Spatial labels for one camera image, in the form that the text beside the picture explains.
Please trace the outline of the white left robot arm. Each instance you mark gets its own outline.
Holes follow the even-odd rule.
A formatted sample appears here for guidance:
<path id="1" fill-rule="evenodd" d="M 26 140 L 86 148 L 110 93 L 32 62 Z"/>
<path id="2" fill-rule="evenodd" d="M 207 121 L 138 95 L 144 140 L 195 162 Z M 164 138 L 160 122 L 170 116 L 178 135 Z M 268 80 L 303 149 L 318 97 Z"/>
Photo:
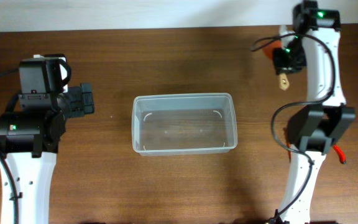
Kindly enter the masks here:
<path id="1" fill-rule="evenodd" d="M 68 86 L 63 54 L 34 55 L 17 72 L 21 89 L 0 116 L 1 223 L 48 223 L 60 138 L 70 118 L 95 112 L 93 91 Z"/>

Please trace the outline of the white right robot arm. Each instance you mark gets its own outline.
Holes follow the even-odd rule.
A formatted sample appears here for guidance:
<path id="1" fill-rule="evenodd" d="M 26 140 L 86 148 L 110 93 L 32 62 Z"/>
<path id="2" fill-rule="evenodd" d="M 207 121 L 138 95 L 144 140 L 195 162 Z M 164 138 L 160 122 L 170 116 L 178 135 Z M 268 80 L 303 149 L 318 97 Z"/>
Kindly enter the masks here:
<path id="1" fill-rule="evenodd" d="M 331 148 L 355 120 L 346 105 L 339 72 L 341 19 L 337 10 L 321 9 L 317 1 L 301 1 L 293 8 L 293 29 L 280 28 L 282 46 L 275 49 L 277 73 L 307 69 L 307 97 L 287 124 L 291 154 L 284 198 L 268 223 L 309 223 L 319 170 Z"/>

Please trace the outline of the orange scraper with wooden handle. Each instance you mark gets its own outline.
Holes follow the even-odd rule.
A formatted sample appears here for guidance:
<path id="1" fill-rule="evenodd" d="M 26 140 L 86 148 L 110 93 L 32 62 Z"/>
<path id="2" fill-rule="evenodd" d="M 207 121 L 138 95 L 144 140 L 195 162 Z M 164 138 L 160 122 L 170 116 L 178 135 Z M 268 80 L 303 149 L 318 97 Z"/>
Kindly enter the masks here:
<path id="1" fill-rule="evenodd" d="M 262 49 L 264 55 L 273 63 L 278 86 L 281 90 L 287 90 L 290 86 L 288 77 L 285 71 L 288 57 L 286 51 L 282 48 L 282 42 L 275 40 Z"/>

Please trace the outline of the clear plastic container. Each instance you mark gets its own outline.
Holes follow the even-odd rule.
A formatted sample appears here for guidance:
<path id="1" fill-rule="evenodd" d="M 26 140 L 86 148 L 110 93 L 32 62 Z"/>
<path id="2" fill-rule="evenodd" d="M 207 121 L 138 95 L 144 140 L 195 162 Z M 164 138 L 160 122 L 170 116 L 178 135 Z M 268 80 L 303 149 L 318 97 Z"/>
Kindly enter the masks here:
<path id="1" fill-rule="evenodd" d="M 138 96 L 132 108 L 132 147 L 141 156 L 226 153 L 237 147 L 228 93 Z"/>

